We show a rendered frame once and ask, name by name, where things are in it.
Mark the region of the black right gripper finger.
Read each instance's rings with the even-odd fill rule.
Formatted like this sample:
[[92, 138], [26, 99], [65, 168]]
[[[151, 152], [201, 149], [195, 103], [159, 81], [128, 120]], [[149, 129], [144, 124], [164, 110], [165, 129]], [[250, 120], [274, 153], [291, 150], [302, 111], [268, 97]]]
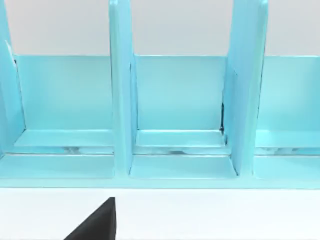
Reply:
[[116, 199], [109, 197], [64, 240], [116, 240]]

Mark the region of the light blue rack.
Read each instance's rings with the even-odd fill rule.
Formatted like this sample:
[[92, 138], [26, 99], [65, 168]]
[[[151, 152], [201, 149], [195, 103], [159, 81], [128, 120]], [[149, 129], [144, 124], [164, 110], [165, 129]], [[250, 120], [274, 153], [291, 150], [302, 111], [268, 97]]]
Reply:
[[320, 190], [320, 55], [267, 56], [270, 0], [233, 0], [226, 55], [18, 54], [0, 0], [0, 188]]

